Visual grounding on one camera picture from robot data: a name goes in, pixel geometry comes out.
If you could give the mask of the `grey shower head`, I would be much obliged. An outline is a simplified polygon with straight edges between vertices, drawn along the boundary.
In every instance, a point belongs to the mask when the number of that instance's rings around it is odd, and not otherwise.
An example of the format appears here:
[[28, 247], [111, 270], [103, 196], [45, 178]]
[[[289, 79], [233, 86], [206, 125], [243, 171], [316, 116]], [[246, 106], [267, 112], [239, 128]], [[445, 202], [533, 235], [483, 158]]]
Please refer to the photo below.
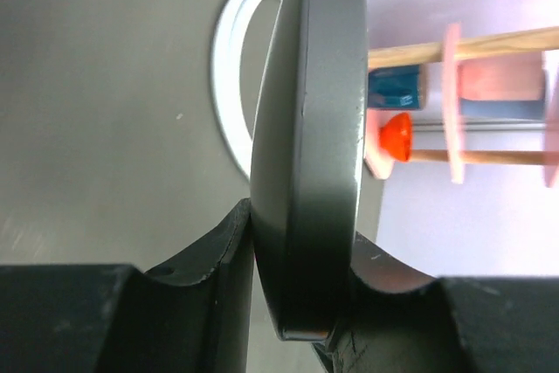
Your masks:
[[251, 219], [282, 340], [321, 342], [342, 307], [362, 179], [366, 0], [282, 0], [253, 130]]

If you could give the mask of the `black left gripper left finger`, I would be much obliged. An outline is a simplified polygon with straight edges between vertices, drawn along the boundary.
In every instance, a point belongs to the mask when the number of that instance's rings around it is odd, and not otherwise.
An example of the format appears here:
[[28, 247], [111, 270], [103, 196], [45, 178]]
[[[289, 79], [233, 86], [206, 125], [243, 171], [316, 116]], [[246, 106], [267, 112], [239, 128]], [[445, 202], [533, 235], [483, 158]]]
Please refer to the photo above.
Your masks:
[[130, 264], [1, 269], [4, 372], [243, 372], [250, 203], [143, 272]]

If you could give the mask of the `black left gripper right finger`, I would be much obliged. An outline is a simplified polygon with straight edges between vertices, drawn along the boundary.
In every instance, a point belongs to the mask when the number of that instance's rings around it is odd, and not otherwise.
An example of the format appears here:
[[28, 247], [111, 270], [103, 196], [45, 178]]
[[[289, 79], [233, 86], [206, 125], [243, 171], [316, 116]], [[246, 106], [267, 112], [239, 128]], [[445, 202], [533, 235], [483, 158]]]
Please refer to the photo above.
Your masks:
[[556, 277], [439, 277], [357, 234], [327, 372], [556, 372]]

